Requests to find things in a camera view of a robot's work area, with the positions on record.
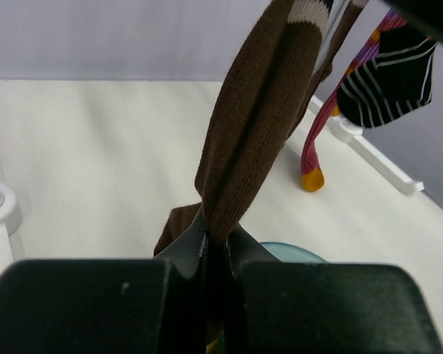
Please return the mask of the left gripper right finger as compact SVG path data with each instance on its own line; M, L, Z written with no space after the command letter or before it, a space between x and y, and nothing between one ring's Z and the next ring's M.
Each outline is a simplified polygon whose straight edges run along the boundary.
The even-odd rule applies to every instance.
M228 353L443 353L419 286L400 267L283 263L242 229L224 252Z

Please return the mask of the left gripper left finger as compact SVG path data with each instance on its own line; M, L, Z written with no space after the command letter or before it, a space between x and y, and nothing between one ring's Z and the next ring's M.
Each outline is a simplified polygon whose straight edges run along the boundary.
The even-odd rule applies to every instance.
M0 353L203 353L206 222L152 259L34 259L0 275Z

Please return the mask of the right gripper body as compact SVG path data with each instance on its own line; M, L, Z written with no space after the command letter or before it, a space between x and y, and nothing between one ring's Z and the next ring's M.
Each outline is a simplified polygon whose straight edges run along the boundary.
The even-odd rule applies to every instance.
M384 0L423 34L443 44L443 0Z

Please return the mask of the black white striped sock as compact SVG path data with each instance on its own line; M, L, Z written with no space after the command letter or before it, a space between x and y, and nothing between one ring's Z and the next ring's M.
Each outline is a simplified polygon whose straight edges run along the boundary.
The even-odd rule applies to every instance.
M435 41L409 24L382 32L377 55L348 74L337 90L342 115L372 129L429 104L435 49Z

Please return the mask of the brown striped sock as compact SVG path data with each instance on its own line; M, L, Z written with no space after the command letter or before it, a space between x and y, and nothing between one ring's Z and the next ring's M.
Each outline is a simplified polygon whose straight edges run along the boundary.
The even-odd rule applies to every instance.
M332 71L364 1L272 1L229 69L214 105L195 176L198 204L174 208L154 252L161 253L202 212L222 243Z

